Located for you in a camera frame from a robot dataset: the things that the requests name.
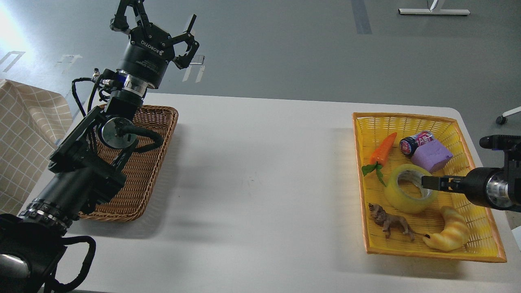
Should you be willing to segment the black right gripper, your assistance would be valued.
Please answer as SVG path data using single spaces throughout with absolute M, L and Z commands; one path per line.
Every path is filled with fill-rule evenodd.
M 478 167 L 466 176 L 444 175 L 423 176 L 422 187 L 451 193 L 463 193 L 467 200 L 474 205 L 490 208 L 487 196 L 487 183 L 492 173 L 491 168 Z

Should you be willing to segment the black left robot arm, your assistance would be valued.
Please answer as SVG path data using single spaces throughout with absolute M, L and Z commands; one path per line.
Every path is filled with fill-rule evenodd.
M 124 187 L 132 155 L 164 146 L 159 133 L 133 123 L 148 89 L 157 89 L 170 63 L 188 68 L 200 46 L 192 29 L 175 37 L 152 23 L 142 0 L 121 0 L 112 31 L 129 43 L 115 71 L 95 69 L 83 119 L 50 155 L 54 177 L 19 215 L 1 215 L 1 290 L 5 293 L 66 293 L 92 265 L 96 241 L 66 237 L 79 213 L 89 214 Z

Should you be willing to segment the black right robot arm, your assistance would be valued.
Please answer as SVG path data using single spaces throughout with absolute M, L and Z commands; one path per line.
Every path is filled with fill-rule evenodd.
M 484 149 L 504 152 L 501 168 L 478 167 L 465 176 L 423 176 L 421 186 L 430 190 L 464 194 L 474 205 L 499 211 L 521 211 L 521 137 L 491 135 L 482 137 Z

